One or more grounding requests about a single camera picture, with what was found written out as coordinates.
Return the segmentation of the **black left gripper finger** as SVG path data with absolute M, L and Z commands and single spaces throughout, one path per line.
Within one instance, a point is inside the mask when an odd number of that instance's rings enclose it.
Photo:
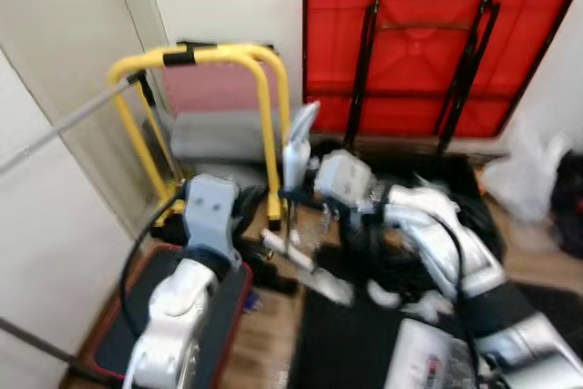
M 252 222 L 267 194 L 265 185 L 249 185 L 239 189 L 239 222 Z

